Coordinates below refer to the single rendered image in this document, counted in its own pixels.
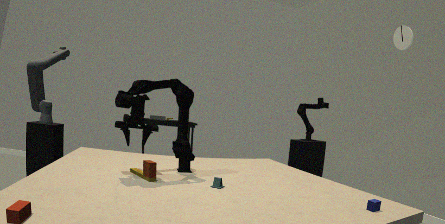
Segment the yellow bar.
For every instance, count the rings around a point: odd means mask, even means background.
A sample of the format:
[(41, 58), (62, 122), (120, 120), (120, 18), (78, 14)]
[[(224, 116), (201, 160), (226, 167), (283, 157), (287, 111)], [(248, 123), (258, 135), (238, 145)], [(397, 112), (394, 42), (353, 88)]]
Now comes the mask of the yellow bar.
[(143, 171), (137, 168), (130, 168), (130, 172), (149, 182), (156, 182), (156, 166), (156, 162), (146, 160), (143, 161)]

